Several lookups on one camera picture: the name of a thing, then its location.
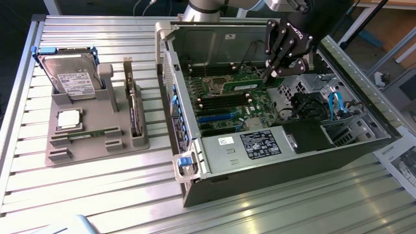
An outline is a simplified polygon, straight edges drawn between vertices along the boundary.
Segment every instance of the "green circuit board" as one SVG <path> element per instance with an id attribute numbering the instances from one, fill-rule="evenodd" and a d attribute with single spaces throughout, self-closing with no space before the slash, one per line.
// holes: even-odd
<path id="1" fill-rule="evenodd" d="M 276 80 L 275 87 L 279 86 L 283 79 Z M 247 105 L 227 107 L 228 114 L 232 113 L 233 117 L 228 120 L 209 121 L 199 123 L 200 130 L 217 131 L 221 129 L 235 128 L 235 132 L 249 130 L 245 121 L 256 119 L 263 128 L 267 128 L 277 119 L 273 103 L 269 99 L 263 80 L 259 75 L 252 72 L 248 73 L 247 69 L 241 69 L 235 75 L 224 75 L 215 77 L 200 77 L 185 79 L 191 102 L 195 103 L 199 98 L 220 97 L 225 95 L 244 95 L 249 94 L 252 101 Z M 193 105 L 193 112 L 196 119 L 200 117 L 215 117 L 217 115 L 199 116 L 201 110 Z"/>

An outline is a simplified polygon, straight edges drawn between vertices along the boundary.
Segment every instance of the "motherboard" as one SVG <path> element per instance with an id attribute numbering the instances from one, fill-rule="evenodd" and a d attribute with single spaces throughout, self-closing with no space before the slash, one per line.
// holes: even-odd
<path id="1" fill-rule="evenodd" d="M 277 112 L 256 67 L 243 66 L 231 75 L 188 77 L 187 89 L 204 137 L 269 127 Z"/>

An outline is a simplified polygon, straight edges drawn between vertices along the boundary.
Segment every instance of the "hard drive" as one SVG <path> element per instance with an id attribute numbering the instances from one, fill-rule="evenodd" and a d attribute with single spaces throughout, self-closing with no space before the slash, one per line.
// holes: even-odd
<path id="1" fill-rule="evenodd" d="M 69 99 L 88 99 L 95 91 L 104 88 L 97 74 L 97 51 L 95 47 L 56 48 L 43 47 L 32 56 L 44 69 L 52 82 L 55 93 L 67 93 Z"/>

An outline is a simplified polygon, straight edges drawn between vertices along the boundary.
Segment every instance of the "warning label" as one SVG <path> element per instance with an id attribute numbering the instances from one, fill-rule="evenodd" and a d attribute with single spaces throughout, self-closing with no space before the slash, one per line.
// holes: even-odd
<path id="1" fill-rule="evenodd" d="M 57 77 L 68 96 L 95 93 L 88 72 L 59 74 Z"/>
<path id="2" fill-rule="evenodd" d="M 271 130 L 240 135 L 249 159 L 281 154 Z"/>

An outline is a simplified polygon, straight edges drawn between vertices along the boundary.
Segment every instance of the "metal grid table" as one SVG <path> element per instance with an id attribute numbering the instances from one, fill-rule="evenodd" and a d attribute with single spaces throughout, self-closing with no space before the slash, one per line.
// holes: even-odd
<path id="1" fill-rule="evenodd" d="M 372 155 L 344 168 L 183 208 L 155 66 L 160 17 L 48 17 L 28 35 L 0 142 L 0 233 L 31 233 L 67 215 L 85 215 L 101 233 L 415 233 L 415 199 Z M 229 18 L 223 21 L 261 21 Z M 29 46 L 99 49 L 112 63 L 133 59 L 143 88 L 151 148 L 60 168 L 45 168 L 51 84 Z"/>

